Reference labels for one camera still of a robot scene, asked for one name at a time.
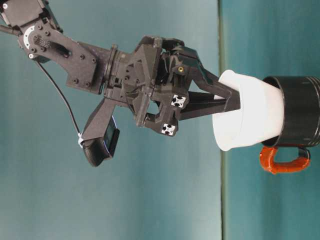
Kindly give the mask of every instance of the mug handle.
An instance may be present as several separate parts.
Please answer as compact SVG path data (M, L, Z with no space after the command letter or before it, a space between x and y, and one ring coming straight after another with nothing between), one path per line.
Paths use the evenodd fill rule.
M297 173L310 165L311 156L308 149L299 147L299 156L290 162L275 162L278 152L277 147L264 146L260 153L260 164L262 168L274 175L284 173Z

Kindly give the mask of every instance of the white plastic cup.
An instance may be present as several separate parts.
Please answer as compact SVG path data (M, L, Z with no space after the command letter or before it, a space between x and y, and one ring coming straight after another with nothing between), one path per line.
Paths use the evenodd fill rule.
M284 123L280 89L232 70L226 70L219 82L239 91L241 104L239 110L212 115L215 140L221 150L252 146L280 135Z

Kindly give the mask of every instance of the screw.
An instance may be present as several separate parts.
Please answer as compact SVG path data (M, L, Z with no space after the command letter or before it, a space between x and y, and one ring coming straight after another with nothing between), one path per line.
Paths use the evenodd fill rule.
M180 66L180 67L178 68L178 71L179 71L180 73L183 73L183 72L185 71L185 69L184 69L183 66Z

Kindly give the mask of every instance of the teal backdrop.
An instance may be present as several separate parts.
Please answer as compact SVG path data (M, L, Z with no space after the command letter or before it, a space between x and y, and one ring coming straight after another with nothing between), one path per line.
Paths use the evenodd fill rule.
M143 35L175 37L215 74L216 0L52 0L74 40L131 52ZM92 168L65 106L12 36L0 34L0 239L212 240L221 238L220 151L211 117L181 122L175 138L115 118L115 158ZM45 64L81 127L101 96L65 87Z
M318 0L220 1L221 70L260 79L320 77L319 8ZM224 239L320 239L320 148L311 149L307 170L276 176L261 169L261 149L258 144L225 155ZM296 156L296 149L283 149L277 160Z

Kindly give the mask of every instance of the robotic arm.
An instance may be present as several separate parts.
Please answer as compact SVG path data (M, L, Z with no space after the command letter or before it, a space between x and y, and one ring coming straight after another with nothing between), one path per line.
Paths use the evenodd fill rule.
M29 59L52 60L68 73L68 87L103 94L80 135L94 167L115 154L120 134L113 118L116 106L129 108L138 127L170 137L179 120L240 109L239 92L218 82L181 40L145 36L126 53L117 45L103 49L64 36L47 0L0 0L0 13L7 24L0 31L17 36ZM206 93L189 91L192 81ZM151 101L158 114L148 113Z

